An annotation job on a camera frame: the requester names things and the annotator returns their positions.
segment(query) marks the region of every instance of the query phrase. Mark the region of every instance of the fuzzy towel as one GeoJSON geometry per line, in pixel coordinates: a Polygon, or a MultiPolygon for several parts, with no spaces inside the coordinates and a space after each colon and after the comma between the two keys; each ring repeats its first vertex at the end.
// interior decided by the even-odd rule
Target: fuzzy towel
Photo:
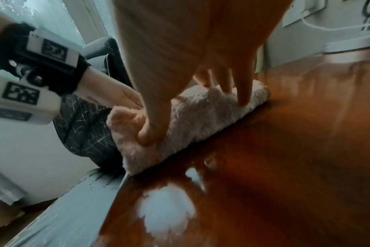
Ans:
{"type": "Polygon", "coordinates": [[[236,88],[231,95],[224,94],[218,87],[207,90],[197,85],[187,89],[172,100],[172,118],[166,137],[150,147],[140,146],[136,141],[146,120],[144,110],[114,107],[107,125],[123,155],[125,170],[135,175],[161,163],[189,144],[205,140],[235,123],[270,96],[268,88],[256,80],[246,107],[238,106],[236,93],[236,88]]]}

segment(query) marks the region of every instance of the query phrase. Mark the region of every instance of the cleaning cloth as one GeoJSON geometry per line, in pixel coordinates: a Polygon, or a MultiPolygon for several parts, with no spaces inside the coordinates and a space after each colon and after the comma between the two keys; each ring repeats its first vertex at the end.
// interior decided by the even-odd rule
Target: cleaning cloth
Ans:
{"type": "Polygon", "coordinates": [[[251,100],[245,107],[238,106],[236,88],[227,95],[219,87],[209,90],[199,85],[191,87],[172,100],[168,133],[161,142],[150,147],[137,142],[137,134],[146,121],[144,110],[116,106],[108,115],[107,125],[123,155],[123,167],[129,175],[135,175],[237,122],[269,96],[268,88],[256,80],[251,100]]]}

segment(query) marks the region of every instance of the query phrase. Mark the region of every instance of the gray floor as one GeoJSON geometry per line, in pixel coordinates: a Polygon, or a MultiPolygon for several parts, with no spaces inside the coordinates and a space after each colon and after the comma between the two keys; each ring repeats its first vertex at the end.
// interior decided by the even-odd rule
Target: gray floor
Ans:
{"type": "Polygon", "coordinates": [[[0,247],[4,247],[15,235],[29,225],[42,211],[25,214],[7,226],[0,228],[0,247]]]}

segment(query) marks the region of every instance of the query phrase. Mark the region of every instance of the person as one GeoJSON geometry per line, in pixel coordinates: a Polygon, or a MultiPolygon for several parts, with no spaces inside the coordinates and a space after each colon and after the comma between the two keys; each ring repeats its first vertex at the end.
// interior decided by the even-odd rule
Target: person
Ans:
{"type": "MultiPolygon", "coordinates": [[[[14,21],[0,12],[0,33],[14,21]]],[[[74,92],[78,97],[106,107],[115,105],[142,109],[140,95],[129,86],[88,67],[74,92]]]]}

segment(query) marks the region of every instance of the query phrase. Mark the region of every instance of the white wall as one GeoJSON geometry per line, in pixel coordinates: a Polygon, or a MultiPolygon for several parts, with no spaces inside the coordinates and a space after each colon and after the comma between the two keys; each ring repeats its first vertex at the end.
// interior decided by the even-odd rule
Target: white wall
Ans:
{"type": "MultiPolygon", "coordinates": [[[[319,26],[342,27],[362,24],[361,9],[365,0],[329,0],[326,9],[307,17],[306,20],[319,26]]],[[[283,28],[276,27],[266,45],[270,67],[279,66],[303,57],[322,52],[325,42],[369,35],[360,28],[338,32],[324,32],[309,28],[301,21],[283,28]]]]}
{"type": "Polygon", "coordinates": [[[28,205],[61,196],[96,167],[90,159],[71,154],[52,123],[0,120],[0,173],[28,193],[28,205]]]}

